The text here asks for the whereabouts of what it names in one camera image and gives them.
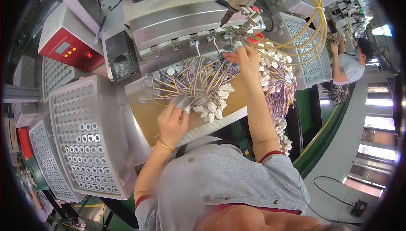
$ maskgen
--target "digital display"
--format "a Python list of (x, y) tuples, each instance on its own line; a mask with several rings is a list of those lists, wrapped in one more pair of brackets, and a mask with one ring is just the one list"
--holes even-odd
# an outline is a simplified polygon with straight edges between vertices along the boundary
[(58, 54), (62, 54), (62, 52), (64, 52), (69, 46), (70, 46), (70, 44), (64, 41), (63, 44), (61, 44), (61, 45), (55, 50), (55, 52), (58, 53)]

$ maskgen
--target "white shirt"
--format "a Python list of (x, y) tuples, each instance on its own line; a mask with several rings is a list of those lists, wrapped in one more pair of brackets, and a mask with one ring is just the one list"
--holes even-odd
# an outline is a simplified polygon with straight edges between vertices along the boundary
[(358, 63), (355, 56), (345, 53), (338, 56), (338, 66), (342, 71), (345, 72), (347, 81), (336, 82), (335, 80), (332, 80), (332, 82), (336, 85), (345, 85), (359, 80), (365, 70), (365, 67)]

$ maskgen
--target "gold bracelet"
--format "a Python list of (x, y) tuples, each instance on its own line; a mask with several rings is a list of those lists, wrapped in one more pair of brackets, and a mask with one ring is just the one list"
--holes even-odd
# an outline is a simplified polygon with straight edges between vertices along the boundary
[(169, 148), (167, 145), (165, 145), (165, 144), (162, 142), (161, 139), (158, 139), (158, 141), (161, 143), (161, 145), (163, 145), (163, 146), (164, 146), (166, 149), (168, 149), (169, 151), (175, 152), (176, 148), (175, 148), (175, 149)]

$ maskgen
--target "face mask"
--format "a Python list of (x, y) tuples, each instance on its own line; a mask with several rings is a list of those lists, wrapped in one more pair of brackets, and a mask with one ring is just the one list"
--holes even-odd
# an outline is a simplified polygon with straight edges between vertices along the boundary
[(354, 55), (355, 55), (355, 57), (356, 57), (357, 59), (359, 59), (357, 48), (354, 48)]

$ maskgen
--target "yellow stripe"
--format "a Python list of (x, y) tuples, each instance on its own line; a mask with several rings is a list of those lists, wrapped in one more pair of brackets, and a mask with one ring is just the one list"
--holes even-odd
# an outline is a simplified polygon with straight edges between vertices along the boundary
[(331, 116), (328, 118), (326, 124), (322, 127), (322, 129), (316, 134), (316, 137), (313, 138), (313, 140), (307, 145), (307, 147), (304, 149), (304, 151), (300, 154), (299, 158), (297, 158), (293, 164), (295, 164), (302, 156), (303, 154), (313, 145), (313, 143), (316, 141), (316, 139), (320, 136), (320, 134), (323, 132), (324, 128), (326, 128), (328, 122), (330, 122), (332, 116), (334, 115), (335, 111), (337, 110), (338, 106), (336, 105), (334, 110), (331, 113)]
[[(94, 205), (85, 205), (84, 208), (91, 208), (91, 207), (102, 207), (104, 204), (94, 204)], [(81, 208), (81, 205), (74, 205), (76, 208)]]

